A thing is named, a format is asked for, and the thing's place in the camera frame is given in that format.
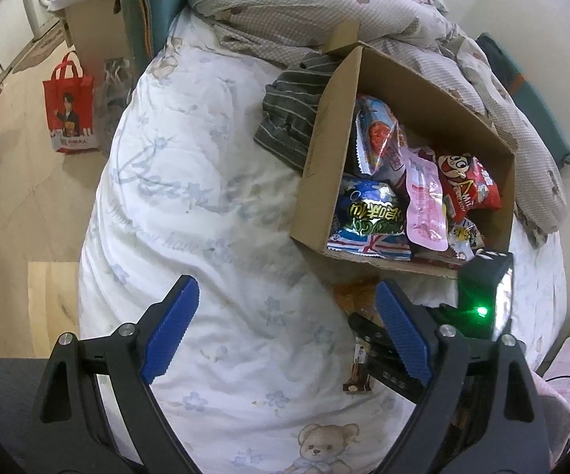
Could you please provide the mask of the white pink snack bag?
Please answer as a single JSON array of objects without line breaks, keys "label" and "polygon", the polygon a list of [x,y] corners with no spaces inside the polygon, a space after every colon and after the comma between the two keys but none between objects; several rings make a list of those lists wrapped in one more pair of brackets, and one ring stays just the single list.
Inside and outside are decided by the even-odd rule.
[{"label": "white pink snack bag", "polygon": [[467,217],[460,223],[448,220],[448,248],[444,252],[434,252],[421,246],[413,248],[413,260],[426,262],[451,269],[459,269],[475,257],[475,252],[484,246],[484,237],[478,227]]}]

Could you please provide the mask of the pink snack pouch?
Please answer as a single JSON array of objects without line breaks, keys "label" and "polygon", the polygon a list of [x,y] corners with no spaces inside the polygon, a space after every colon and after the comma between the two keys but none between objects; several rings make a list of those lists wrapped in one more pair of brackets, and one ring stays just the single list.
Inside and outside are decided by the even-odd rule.
[{"label": "pink snack pouch", "polygon": [[432,252],[446,252],[449,247],[447,215],[437,167],[412,150],[405,151],[404,160],[410,200],[406,210],[408,240]]}]

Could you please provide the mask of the blue green Lonely God bag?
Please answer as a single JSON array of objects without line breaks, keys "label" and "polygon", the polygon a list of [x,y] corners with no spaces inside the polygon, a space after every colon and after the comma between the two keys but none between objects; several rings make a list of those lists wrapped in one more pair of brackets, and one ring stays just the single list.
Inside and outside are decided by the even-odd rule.
[{"label": "blue green Lonely God bag", "polygon": [[405,204],[384,182],[343,175],[326,244],[334,252],[410,261]]}]

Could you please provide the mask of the red snack bag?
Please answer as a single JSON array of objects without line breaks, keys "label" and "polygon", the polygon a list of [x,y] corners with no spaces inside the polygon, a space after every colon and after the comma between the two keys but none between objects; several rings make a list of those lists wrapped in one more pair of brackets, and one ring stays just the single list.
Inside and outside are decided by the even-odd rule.
[{"label": "red snack bag", "polygon": [[487,169],[470,154],[436,157],[448,216],[459,224],[469,211],[502,207],[499,189]]}]

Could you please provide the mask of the light blue shrimp snack bag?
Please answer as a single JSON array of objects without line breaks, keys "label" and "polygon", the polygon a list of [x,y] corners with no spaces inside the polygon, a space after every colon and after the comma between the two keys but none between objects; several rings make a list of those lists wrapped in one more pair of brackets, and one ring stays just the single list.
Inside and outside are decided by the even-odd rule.
[{"label": "light blue shrimp snack bag", "polygon": [[405,182],[406,139],[390,107],[379,98],[359,94],[353,134],[355,174],[401,187]]}]

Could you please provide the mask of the yellow peanut snack packet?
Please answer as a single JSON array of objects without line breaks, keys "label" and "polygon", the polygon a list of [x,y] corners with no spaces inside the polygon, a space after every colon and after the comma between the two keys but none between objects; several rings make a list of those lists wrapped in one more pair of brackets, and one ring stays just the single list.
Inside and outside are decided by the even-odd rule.
[{"label": "yellow peanut snack packet", "polygon": [[378,284],[378,278],[370,277],[335,285],[332,288],[335,303],[347,314],[357,312],[374,320],[377,315],[375,293]]}]

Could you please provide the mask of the striped grey garment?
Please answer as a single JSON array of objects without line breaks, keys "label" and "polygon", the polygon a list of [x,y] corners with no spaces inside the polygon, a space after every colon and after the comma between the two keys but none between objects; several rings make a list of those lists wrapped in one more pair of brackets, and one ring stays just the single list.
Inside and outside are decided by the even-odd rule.
[{"label": "striped grey garment", "polygon": [[341,62],[310,53],[266,87],[254,140],[299,173],[306,165],[321,95]]}]

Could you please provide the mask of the brown cardboard box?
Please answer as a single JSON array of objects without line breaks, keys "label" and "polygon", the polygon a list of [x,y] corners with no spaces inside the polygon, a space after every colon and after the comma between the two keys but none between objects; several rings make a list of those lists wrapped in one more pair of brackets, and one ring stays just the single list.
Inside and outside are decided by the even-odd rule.
[{"label": "brown cardboard box", "polygon": [[[369,95],[384,101],[400,122],[406,150],[436,165],[440,155],[470,154],[487,169],[499,189],[502,207],[472,210],[466,217],[479,229],[484,245],[507,250],[513,221],[514,156],[487,122],[444,90],[390,56],[358,38],[357,21],[343,21],[331,32],[324,52],[342,59],[318,104],[306,165],[298,188],[291,237],[322,256],[366,263],[384,272],[402,272],[452,278],[458,269],[413,260],[361,257],[326,247],[343,175],[353,175],[353,122],[356,98]],[[392,187],[408,207],[405,182]]]}]

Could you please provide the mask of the red shopping bag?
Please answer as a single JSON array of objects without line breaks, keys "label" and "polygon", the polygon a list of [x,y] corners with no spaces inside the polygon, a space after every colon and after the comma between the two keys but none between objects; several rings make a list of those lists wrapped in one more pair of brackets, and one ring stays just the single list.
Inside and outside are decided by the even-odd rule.
[{"label": "red shopping bag", "polygon": [[93,131],[94,79],[69,51],[43,81],[46,121],[51,147],[70,154],[100,149]]}]

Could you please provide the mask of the checkered beige duvet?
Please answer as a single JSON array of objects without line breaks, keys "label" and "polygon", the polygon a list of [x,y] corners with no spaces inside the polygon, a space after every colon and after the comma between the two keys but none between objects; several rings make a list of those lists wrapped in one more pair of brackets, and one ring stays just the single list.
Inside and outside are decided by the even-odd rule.
[{"label": "checkered beige duvet", "polygon": [[566,193],[549,149],[440,0],[187,1],[224,47],[282,66],[295,66],[320,49],[338,24],[357,21],[360,41],[490,121],[514,152],[514,213],[532,245],[544,246],[565,222]]}]

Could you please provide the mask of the teal pillow by wall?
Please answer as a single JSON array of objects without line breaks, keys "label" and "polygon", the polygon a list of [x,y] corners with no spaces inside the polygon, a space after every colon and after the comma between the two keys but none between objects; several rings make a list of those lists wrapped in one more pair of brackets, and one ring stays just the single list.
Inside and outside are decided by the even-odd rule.
[{"label": "teal pillow by wall", "polygon": [[562,169],[570,165],[570,146],[557,125],[553,113],[528,82],[517,63],[488,33],[481,33],[476,42],[487,56],[496,78],[511,96],[515,105],[535,127],[557,167]]}]

